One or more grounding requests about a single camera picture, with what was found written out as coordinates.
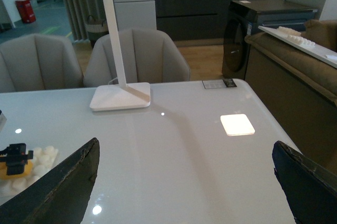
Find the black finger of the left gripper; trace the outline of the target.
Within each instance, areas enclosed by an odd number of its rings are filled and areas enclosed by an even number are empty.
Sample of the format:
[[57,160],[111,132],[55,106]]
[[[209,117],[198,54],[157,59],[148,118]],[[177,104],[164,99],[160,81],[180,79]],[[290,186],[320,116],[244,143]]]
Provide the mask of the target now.
[[6,175],[14,176],[23,174],[28,161],[34,156],[33,150],[26,152],[25,143],[10,144],[4,150],[1,150],[1,163],[5,163]]

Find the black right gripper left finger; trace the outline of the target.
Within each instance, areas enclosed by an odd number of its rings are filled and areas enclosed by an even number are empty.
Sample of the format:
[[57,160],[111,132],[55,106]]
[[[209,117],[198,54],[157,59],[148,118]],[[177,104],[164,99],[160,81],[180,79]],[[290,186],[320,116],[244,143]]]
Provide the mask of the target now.
[[93,138],[27,189],[1,205],[1,223],[81,223],[97,178]]

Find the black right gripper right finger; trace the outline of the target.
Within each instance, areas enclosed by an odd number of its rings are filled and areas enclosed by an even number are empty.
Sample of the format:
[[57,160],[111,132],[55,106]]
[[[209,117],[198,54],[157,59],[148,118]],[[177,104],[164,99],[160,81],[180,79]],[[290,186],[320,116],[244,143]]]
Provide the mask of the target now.
[[296,223],[336,223],[336,175],[282,141],[272,150],[274,174]]

